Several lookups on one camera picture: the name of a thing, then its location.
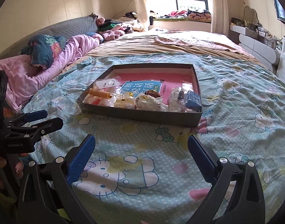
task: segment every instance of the hand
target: hand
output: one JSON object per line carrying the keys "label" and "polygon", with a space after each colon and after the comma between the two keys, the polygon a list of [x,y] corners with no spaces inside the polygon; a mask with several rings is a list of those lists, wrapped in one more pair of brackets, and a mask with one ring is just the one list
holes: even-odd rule
{"label": "hand", "polygon": [[[20,156],[26,157],[26,156],[28,156],[28,153],[20,154]],[[5,165],[6,165],[6,160],[4,158],[0,157],[0,169],[4,168]],[[23,165],[22,161],[19,160],[19,162],[15,166],[16,174],[17,174],[17,177],[19,179],[21,179],[23,177],[23,168],[24,168],[24,165]],[[0,190],[4,190],[4,188],[5,188],[4,183],[0,179]]]}

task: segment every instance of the gray headboard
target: gray headboard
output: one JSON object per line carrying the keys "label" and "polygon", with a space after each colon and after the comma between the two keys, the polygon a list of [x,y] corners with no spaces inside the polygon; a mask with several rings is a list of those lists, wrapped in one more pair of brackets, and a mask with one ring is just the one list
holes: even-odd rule
{"label": "gray headboard", "polygon": [[0,60],[12,56],[16,56],[20,53],[21,49],[28,44],[31,37],[36,34],[45,35],[62,35],[69,39],[72,36],[79,34],[87,34],[89,32],[96,33],[98,31],[96,20],[98,16],[92,13],[86,17],[70,19],[57,24],[40,29],[26,37],[20,39],[10,47],[0,53]]}

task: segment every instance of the blue floral pillow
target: blue floral pillow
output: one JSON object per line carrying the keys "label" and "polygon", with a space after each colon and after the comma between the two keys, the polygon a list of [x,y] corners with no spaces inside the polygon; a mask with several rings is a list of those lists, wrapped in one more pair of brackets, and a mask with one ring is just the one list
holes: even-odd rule
{"label": "blue floral pillow", "polygon": [[41,66],[46,70],[64,49],[66,42],[66,38],[61,35],[37,34],[29,40],[28,45],[21,50],[21,54],[30,55],[31,65]]}

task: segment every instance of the television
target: television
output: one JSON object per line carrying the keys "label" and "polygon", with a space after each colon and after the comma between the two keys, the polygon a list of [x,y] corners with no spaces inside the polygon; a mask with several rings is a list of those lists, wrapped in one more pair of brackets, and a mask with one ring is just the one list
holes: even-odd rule
{"label": "television", "polygon": [[285,24],[285,10],[283,9],[282,5],[278,0],[274,0],[274,6],[276,9],[277,19]]}

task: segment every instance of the brown bed sheet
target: brown bed sheet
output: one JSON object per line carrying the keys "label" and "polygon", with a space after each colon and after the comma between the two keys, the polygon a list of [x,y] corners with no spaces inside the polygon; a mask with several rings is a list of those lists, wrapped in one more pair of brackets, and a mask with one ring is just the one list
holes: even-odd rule
{"label": "brown bed sheet", "polygon": [[229,50],[216,50],[209,48],[202,48],[197,46],[180,46],[154,43],[154,36],[158,32],[141,32],[126,34],[117,40],[108,41],[100,44],[97,48],[89,51],[84,57],[75,61],[73,64],[66,67],[62,73],[71,69],[78,63],[86,60],[88,57],[104,57],[116,55],[149,55],[155,53],[191,53],[198,55],[213,55],[221,56],[228,59],[246,60],[257,65],[262,65],[257,59],[253,58],[248,52],[244,55],[233,53]]}

